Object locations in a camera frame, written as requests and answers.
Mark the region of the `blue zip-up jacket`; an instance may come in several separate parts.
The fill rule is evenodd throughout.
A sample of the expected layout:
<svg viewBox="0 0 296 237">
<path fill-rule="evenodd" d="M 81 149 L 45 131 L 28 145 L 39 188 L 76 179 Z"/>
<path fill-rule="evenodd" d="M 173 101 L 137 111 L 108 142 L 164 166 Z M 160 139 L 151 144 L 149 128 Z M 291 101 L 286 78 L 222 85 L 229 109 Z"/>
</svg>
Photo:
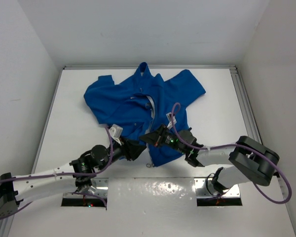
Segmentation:
<svg viewBox="0 0 296 237">
<path fill-rule="evenodd" d="M 130 140 L 168 125 L 167 114 L 175 103 L 175 130 L 187 130 L 187 107 L 206 90 L 189 70 L 183 70 L 171 79 L 164 80 L 160 74 L 152 75 L 148 64 L 142 62 L 135 73 L 119 84 L 112 76 L 99 76 L 84 94 L 86 105 L 99 124 L 122 127 L 122 136 Z"/>
</svg>

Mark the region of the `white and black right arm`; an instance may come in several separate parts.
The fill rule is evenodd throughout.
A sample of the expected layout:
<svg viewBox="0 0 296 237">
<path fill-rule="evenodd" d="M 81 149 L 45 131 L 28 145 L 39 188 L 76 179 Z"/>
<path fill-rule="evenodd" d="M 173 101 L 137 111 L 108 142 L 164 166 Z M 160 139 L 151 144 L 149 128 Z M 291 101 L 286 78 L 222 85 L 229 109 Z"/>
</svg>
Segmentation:
<svg viewBox="0 0 296 237">
<path fill-rule="evenodd" d="M 168 147 L 185 155 L 185 161 L 193 167 L 217 164 L 220 167 L 210 175 L 207 184 L 212 196 L 221 195 L 234 185 L 253 182 L 268 186 L 279 162 L 276 152 L 248 136 L 240 136 L 228 146 L 205 147 L 198 144 L 190 129 L 178 134 L 165 125 L 140 136 L 140 140 L 154 147 Z"/>
</svg>

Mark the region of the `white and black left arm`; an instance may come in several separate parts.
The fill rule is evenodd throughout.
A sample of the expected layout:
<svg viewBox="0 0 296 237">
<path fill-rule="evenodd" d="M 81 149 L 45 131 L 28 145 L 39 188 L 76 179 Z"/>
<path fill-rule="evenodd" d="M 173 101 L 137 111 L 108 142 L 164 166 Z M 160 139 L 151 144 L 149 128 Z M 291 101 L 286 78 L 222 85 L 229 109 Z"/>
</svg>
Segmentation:
<svg viewBox="0 0 296 237">
<path fill-rule="evenodd" d="M 41 198 L 85 193 L 92 186 L 92 179 L 111 164 L 121 158 L 134 161 L 145 149 L 138 141 L 114 141 L 108 148 L 96 145 L 78 159 L 48 171 L 21 176 L 4 173 L 0 176 L 0 220 Z"/>
</svg>

